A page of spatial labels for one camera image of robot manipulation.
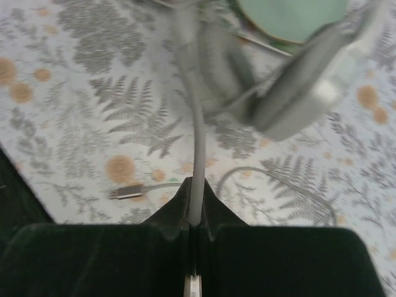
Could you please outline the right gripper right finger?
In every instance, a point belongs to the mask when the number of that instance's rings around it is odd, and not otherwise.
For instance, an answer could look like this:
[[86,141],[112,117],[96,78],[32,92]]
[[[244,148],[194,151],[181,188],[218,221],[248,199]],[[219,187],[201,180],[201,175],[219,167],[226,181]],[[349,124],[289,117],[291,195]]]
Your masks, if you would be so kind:
[[205,186],[202,296],[384,296],[361,238],[331,227],[250,226]]

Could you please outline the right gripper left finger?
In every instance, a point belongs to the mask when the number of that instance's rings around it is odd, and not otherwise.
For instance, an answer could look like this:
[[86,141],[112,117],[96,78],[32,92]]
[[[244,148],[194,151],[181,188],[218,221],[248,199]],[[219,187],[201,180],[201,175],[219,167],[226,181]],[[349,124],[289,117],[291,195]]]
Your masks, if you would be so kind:
[[37,223],[1,251],[2,296],[189,296],[191,179],[146,221]]

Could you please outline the grey white headphones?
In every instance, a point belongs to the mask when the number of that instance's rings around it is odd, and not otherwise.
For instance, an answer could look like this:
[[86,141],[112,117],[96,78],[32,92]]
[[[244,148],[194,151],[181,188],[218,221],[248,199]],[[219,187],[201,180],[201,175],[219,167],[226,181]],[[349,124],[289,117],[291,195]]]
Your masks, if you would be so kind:
[[[202,24],[198,62],[213,103],[207,116],[230,115],[275,141],[293,136],[330,111],[356,79],[388,7],[387,1],[369,1],[344,20],[323,25],[262,80],[254,78],[236,37],[217,19]],[[345,28],[356,16],[356,28]]]

